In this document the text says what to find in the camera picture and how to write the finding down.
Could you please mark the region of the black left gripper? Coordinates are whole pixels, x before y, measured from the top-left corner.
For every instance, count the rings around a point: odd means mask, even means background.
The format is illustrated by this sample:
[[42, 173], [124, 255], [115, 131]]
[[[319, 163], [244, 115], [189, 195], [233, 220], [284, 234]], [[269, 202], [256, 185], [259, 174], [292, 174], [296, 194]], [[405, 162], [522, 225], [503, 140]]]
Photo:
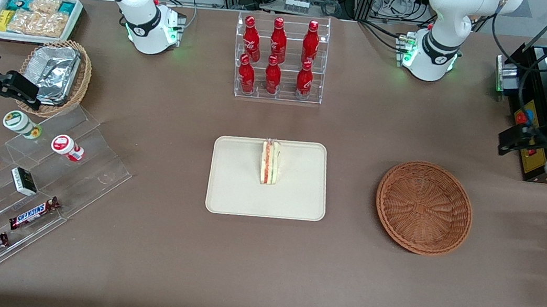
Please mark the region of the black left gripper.
[[497, 146], [498, 155], [503, 156], [511, 151], [523, 149], [547, 150], [547, 124], [540, 127], [530, 124], [516, 124], [513, 129], [502, 131]]

